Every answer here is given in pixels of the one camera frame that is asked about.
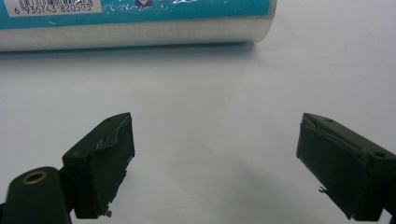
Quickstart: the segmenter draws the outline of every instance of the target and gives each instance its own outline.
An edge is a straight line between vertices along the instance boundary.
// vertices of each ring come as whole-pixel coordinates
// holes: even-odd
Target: white surface
[[[136,157],[113,217],[74,223],[350,223],[295,158],[299,123],[320,114],[396,153],[395,10],[283,0],[254,46],[1,54],[2,197],[131,111]]]

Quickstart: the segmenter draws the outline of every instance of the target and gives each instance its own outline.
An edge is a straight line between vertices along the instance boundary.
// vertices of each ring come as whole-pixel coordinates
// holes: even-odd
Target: reflective plastic wrap
[[[258,42],[276,0],[0,0],[0,51]]]

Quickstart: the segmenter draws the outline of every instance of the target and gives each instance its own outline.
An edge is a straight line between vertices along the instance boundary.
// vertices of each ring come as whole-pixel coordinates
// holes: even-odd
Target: white label
[[[102,12],[100,0],[5,0],[5,4],[10,17]]]

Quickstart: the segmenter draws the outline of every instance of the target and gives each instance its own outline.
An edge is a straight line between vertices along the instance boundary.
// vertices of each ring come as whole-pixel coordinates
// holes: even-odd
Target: cylindrical object
[[[258,42],[276,0],[0,0],[0,51]]]

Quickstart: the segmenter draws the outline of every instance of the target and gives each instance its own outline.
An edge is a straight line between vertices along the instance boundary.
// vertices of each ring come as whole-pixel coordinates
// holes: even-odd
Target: teal label
[[[265,16],[270,0],[0,0],[0,30]]]

